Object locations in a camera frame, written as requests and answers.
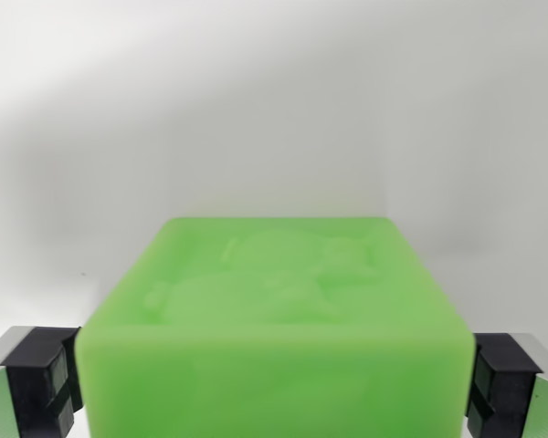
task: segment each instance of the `green gel block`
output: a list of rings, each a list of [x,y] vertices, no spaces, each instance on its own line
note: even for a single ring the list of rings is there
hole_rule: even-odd
[[[183,218],[80,332],[92,438],[459,438],[474,341],[384,218]]]

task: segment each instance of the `white wall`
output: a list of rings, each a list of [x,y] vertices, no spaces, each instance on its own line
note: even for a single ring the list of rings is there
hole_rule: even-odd
[[[548,1],[0,2],[0,333],[181,214],[387,214],[548,345]]]

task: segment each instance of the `black block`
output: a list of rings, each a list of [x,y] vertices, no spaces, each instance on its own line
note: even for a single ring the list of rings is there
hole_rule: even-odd
[[[33,328],[6,367],[22,438],[64,438],[82,405],[74,342],[78,328]]]
[[[475,438],[520,438],[536,363],[507,333],[477,334],[469,396],[469,431]]]

